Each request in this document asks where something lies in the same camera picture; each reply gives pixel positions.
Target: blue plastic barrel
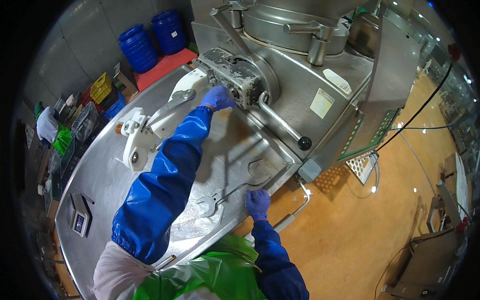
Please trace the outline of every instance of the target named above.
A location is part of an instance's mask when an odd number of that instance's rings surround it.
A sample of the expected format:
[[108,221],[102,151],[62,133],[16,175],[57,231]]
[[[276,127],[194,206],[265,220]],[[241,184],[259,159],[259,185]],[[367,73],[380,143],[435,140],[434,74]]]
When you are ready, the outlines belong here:
[[135,25],[119,36],[120,49],[135,72],[142,74],[155,67],[158,55],[142,24]]
[[152,30],[165,55],[175,54],[187,45],[179,15],[173,9],[152,18]]

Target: black knob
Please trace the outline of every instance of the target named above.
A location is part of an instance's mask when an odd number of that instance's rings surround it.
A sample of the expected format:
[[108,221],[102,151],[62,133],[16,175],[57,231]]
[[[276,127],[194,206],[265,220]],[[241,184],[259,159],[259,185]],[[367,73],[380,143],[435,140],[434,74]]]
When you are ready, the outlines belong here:
[[312,146],[312,140],[308,136],[303,136],[297,142],[300,150],[307,151]]

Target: stainless steel table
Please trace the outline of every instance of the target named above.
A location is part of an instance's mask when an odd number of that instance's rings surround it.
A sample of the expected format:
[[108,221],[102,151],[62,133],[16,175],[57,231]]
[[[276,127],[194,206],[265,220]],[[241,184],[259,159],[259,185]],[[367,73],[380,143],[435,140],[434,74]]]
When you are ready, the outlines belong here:
[[[67,183],[55,224],[63,259],[84,299],[95,299],[93,273],[96,263],[110,240],[113,216],[140,174],[115,159],[122,157],[127,141],[126,137],[115,134],[116,121],[133,107],[143,107],[146,114],[152,115],[168,101],[176,82],[190,70],[187,65],[178,67],[129,103],[93,141]],[[205,92],[198,91],[192,107],[200,104]],[[210,134],[202,148],[202,162],[189,202],[172,225],[170,245],[165,255],[154,264],[156,268],[172,254],[177,258],[165,267],[195,258],[247,217],[244,195],[248,186],[231,194],[211,218],[200,218],[199,214],[206,207],[195,203],[195,199],[211,195],[215,189],[224,188],[236,180],[243,159],[258,155],[263,157],[259,168],[271,175],[264,186],[270,194],[277,191],[301,165],[300,159],[290,149],[255,117],[239,108],[214,114]],[[149,154],[144,171],[150,170],[155,155],[156,152]],[[70,230],[72,204],[68,195],[77,193],[77,188],[95,202],[87,202],[92,223],[85,238]]]

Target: green cap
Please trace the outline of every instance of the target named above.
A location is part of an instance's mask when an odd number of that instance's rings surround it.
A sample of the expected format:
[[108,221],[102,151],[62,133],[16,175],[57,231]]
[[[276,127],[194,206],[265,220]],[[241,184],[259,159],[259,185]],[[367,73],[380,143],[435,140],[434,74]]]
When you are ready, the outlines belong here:
[[38,115],[44,110],[42,101],[38,102],[35,105],[35,119],[38,118]]

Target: green plastic apron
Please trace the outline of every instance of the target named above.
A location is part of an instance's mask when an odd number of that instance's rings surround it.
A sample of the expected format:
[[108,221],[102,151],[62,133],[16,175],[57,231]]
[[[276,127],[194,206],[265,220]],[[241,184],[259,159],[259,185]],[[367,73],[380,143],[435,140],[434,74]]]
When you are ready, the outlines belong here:
[[173,300],[206,287],[221,300],[266,300],[258,289],[258,253],[239,236],[226,235],[205,255],[175,265],[161,274],[155,271],[139,286],[133,300]]
[[57,124],[59,126],[59,133],[55,141],[52,143],[52,146],[54,146],[60,152],[60,154],[63,155],[65,150],[67,150],[68,144],[70,144],[72,137],[70,135],[70,129],[59,122],[57,122]]

